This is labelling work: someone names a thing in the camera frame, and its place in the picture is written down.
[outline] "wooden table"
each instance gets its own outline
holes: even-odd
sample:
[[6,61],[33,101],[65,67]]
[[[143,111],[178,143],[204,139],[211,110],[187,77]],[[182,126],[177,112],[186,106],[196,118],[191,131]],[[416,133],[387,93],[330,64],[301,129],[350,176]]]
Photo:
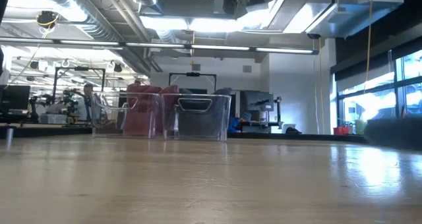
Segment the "wooden table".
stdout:
[[422,223],[422,155],[319,141],[0,145],[1,223]]

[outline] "blue object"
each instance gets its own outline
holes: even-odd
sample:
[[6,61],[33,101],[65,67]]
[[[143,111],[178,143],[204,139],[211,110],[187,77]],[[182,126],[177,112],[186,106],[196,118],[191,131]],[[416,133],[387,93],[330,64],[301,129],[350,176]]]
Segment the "blue object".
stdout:
[[237,132],[236,130],[237,125],[239,125],[239,118],[230,117],[229,128],[227,129],[227,132]]

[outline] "glass window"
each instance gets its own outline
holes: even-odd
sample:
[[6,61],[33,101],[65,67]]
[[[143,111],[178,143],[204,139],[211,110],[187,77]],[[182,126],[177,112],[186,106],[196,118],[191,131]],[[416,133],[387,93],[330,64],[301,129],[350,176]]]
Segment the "glass window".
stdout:
[[398,72],[403,71],[402,75],[398,75],[398,80],[405,80],[422,76],[422,50],[412,53],[396,61]]
[[394,118],[396,116],[396,95],[394,89],[366,93],[344,98],[344,121]]
[[412,84],[404,89],[406,116],[422,114],[422,83]]
[[377,86],[382,86],[382,85],[390,84],[390,83],[393,83],[393,82],[394,82],[394,72],[389,72],[387,74],[384,74],[384,75],[379,76],[377,78],[374,78],[372,80],[368,80],[366,82],[366,87],[365,87],[365,83],[362,83],[362,84],[354,86],[352,88],[348,88],[348,89],[344,90],[343,92],[340,92],[340,95],[347,95],[347,94],[350,94],[350,93],[361,91],[363,89],[368,90],[368,89],[371,89],[371,88],[376,88]]

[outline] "red container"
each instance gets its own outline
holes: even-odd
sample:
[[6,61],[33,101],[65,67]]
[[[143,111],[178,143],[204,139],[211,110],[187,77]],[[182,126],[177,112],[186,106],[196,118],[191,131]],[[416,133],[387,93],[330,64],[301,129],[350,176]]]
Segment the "red container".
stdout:
[[349,129],[347,127],[334,128],[334,135],[347,135],[347,134],[349,134]]

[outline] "window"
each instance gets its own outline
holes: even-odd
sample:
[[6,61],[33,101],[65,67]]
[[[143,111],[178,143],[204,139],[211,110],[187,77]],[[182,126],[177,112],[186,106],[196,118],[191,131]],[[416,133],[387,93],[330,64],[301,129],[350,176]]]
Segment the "window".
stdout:
[[371,69],[368,75],[354,74],[337,83],[338,125],[422,117],[422,50],[393,61],[390,57],[387,65]]
[[350,93],[358,92],[361,90],[368,90],[371,88],[376,88],[377,86],[382,86],[385,84],[390,84],[394,82],[394,72],[389,72],[372,80],[368,80],[366,83],[362,83],[360,85],[354,86],[352,88],[348,88],[343,92],[340,92],[340,95],[347,95]]
[[406,116],[422,114],[422,83],[412,84],[400,88],[404,90],[404,106],[406,107]]
[[394,118],[396,116],[396,95],[394,89],[366,93],[343,99],[344,121]]
[[398,80],[422,76],[422,50],[397,59],[396,64],[398,68]]

